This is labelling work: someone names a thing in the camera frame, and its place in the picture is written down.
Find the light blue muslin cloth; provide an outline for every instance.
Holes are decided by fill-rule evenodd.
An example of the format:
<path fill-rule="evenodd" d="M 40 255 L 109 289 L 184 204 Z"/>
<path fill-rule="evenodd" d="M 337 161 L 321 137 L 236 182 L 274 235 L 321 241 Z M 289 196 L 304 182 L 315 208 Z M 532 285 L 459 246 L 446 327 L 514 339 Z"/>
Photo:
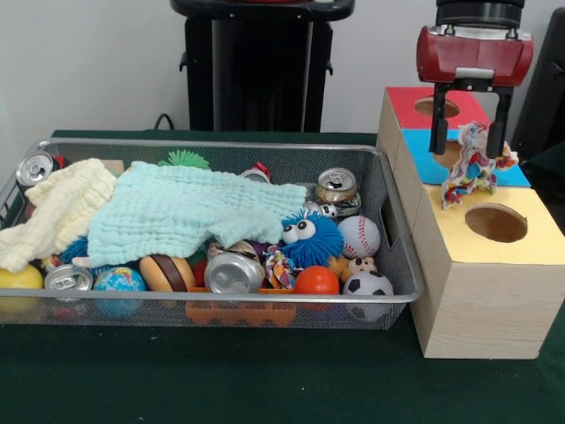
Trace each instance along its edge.
<path fill-rule="evenodd" d="M 215 237 L 277 244 L 282 220 L 297 214 L 306 189 L 270 185 L 226 172 L 134 162 L 90 223 L 90 266 L 124 264 L 150 254 L 185 258 Z"/>

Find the green spiky ball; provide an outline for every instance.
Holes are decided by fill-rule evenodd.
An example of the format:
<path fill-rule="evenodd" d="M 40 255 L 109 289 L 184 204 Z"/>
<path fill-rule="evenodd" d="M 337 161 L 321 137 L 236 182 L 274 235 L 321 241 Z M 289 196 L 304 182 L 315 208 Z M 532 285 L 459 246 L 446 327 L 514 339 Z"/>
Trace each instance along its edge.
<path fill-rule="evenodd" d="M 188 150 L 177 150 L 169 153 L 168 161 L 160 161 L 159 166 L 192 166 L 201 170 L 210 170 L 209 163 L 202 156 Z"/>

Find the baseball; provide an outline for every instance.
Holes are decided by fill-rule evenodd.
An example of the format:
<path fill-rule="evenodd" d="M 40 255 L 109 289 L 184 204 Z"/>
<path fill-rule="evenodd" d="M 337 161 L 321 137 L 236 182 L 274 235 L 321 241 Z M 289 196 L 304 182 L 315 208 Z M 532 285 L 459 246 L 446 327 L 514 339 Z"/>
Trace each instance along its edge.
<path fill-rule="evenodd" d="M 380 247 L 377 224 L 364 216 L 351 216 L 339 224 L 345 247 L 343 255 L 349 259 L 373 256 Z"/>

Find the yellow ball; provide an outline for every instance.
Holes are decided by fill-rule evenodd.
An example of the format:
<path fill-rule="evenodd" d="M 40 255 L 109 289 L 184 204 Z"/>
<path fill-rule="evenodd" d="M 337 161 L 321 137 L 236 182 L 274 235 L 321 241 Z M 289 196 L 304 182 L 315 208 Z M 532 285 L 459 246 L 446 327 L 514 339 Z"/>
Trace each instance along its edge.
<path fill-rule="evenodd" d="M 0 289 L 42 289 L 41 273 L 27 265 L 23 271 L 12 274 L 6 269 L 0 269 Z M 0 296 L 0 312 L 6 314 L 23 314 L 33 309 L 39 303 L 39 298 L 18 298 Z"/>

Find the wooden box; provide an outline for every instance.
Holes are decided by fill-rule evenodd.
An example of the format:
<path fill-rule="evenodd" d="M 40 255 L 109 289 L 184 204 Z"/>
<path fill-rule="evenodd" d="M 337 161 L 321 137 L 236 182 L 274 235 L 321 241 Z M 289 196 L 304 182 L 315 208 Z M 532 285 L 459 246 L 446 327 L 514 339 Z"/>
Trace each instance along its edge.
<path fill-rule="evenodd" d="M 432 89 L 388 88 L 378 146 L 393 168 L 424 271 L 412 314 L 427 358 L 533 359 L 565 299 L 565 238 L 518 167 L 496 194 L 441 209 L 441 182 L 458 152 L 427 152 L 431 118 L 415 109 Z M 448 97 L 459 125 L 488 122 L 467 93 Z"/>

